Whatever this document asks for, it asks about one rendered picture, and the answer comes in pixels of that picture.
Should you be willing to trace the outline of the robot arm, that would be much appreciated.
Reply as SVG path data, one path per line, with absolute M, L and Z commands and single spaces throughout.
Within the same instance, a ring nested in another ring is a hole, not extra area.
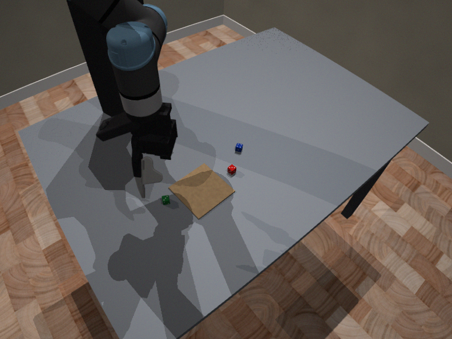
M 106 141 L 138 130 L 140 124 L 130 121 L 126 113 L 149 116 L 163 103 L 158 59 L 167 35 L 165 14 L 138 0 L 69 1 L 109 29 L 108 57 L 125 112 L 102 121 L 96 136 Z

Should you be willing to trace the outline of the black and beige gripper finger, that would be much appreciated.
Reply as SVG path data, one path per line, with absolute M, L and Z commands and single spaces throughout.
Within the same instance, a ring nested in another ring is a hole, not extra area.
M 138 146 L 132 146 L 132 169 L 140 195 L 145 198 L 145 184 L 159 183 L 163 175 L 154 169 L 153 160 L 138 150 Z

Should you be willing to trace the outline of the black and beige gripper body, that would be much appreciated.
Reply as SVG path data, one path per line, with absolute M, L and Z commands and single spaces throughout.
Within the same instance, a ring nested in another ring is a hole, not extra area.
M 140 124 L 138 130 L 131 132 L 131 145 L 138 146 L 143 154 L 171 160 L 177 138 L 176 119 L 171 119 L 171 110 L 171 103 L 163 103 L 158 111 L 149 116 L 137 117 L 126 113 L 129 120 Z

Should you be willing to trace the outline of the green die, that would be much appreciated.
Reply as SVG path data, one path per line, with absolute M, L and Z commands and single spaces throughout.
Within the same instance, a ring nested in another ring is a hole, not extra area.
M 163 205 L 170 204 L 169 195 L 162 196 Z

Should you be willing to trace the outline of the red die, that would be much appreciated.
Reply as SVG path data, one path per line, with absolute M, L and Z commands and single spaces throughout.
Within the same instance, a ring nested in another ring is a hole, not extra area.
M 231 175 L 233 175 L 235 172 L 236 172 L 236 167 L 234 166 L 234 165 L 230 165 L 229 167 L 228 167 L 228 172 L 231 174 Z

